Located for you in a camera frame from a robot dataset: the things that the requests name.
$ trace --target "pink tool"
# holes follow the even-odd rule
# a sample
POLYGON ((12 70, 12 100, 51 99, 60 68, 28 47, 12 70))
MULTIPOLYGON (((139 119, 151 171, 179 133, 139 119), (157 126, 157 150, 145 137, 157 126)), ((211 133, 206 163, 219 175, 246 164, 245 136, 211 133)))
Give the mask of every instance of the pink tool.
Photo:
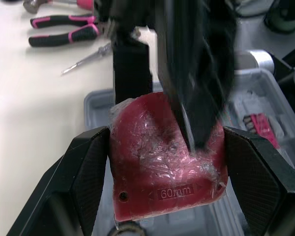
POLYGON ((24 0, 23 6, 27 12, 36 14, 42 4, 50 2, 74 4, 86 10, 93 10, 93 0, 24 0))

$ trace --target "pliers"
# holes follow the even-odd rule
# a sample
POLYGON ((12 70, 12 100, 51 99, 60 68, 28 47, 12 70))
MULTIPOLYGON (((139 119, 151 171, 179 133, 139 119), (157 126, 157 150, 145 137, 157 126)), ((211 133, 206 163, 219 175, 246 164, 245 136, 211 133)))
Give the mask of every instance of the pliers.
POLYGON ((104 24, 98 22, 97 18, 91 14, 45 16, 31 19, 30 24, 35 29, 60 25, 80 26, 69 33, 30 37, 29 44, 32 47, 55 47, 79 41, 95 40, 104 30, 104 24))

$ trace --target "plastic wrap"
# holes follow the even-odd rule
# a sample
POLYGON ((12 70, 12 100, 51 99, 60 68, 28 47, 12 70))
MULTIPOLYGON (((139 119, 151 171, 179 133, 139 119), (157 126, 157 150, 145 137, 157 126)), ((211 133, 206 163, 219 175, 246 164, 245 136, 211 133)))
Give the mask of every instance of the plastic wrap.
POLYGON ((227 184, 224 131, 189 153, 166 96, 151 93, 112 109, 110 162, 117 221, 137 220, 218 200, 227 184))

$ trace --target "table surface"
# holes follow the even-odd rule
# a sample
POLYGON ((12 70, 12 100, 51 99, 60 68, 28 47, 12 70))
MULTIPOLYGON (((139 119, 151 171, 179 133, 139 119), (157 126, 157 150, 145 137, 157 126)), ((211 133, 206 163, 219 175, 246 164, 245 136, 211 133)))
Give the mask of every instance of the table surface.
MULTIPOLYGON (((28 44, 31 35, 76 29, 32 29, 30 18, 85 13, 76 6, 46 4, 31 15, 21 2, 0 2, 0 236, 7 234, 44 172, 84 131, 85 96, 113 86, 112 56, 60 76, 107 40, 57 48, 28 44)), ((141 39, 150 45, 151 71, 157 80, 155 34, 143 31, 141 39)))

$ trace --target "red object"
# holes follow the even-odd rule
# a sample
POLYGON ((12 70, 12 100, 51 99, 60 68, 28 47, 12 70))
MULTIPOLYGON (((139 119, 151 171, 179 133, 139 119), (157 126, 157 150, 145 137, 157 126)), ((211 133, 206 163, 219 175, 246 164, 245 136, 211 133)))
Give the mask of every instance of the red object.
POLYGON ((212 203, 228 179, 223 127, 214 127, 206 151, 189 154, 162 92, 141 96, 119 113, 109 158, 117 221, 212 203))
POLYGON ((93 4, 94 1, 93 0, 77 0, 77 5, 80 8, 86 9, 86 10, 93 10, 93 4))
POLYGON ((260 113, 252 114, 250 115, 250 118, 254 124, 257 134, 259 134, 263 138, 268 139, 275 149, 279 149, 280 146, 275 138, 267 117, 263 113, 260 113))

